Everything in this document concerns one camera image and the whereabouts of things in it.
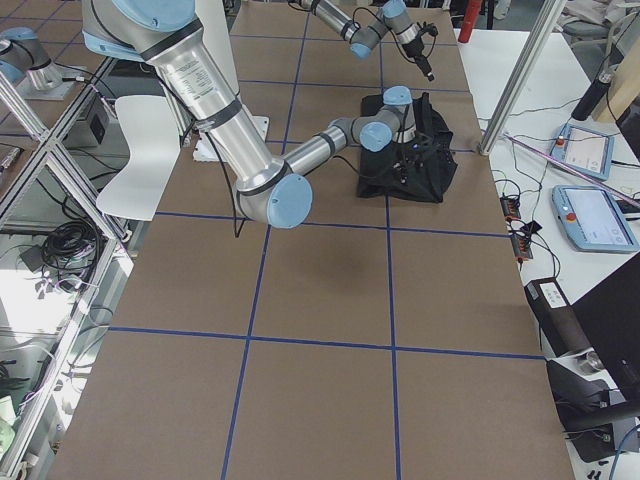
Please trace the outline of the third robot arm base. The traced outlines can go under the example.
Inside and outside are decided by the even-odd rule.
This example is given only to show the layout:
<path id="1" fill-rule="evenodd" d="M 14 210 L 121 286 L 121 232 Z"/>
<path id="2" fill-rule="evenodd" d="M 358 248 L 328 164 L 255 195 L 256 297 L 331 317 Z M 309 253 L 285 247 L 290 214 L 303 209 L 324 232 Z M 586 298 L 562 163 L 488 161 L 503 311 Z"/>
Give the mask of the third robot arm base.
<path id="1" fill-rule="evenodd" d="M 74 74 L 57 65 L 28 27 L 1 32 L 1 72 L 26 100 L 62 101 Z"/>

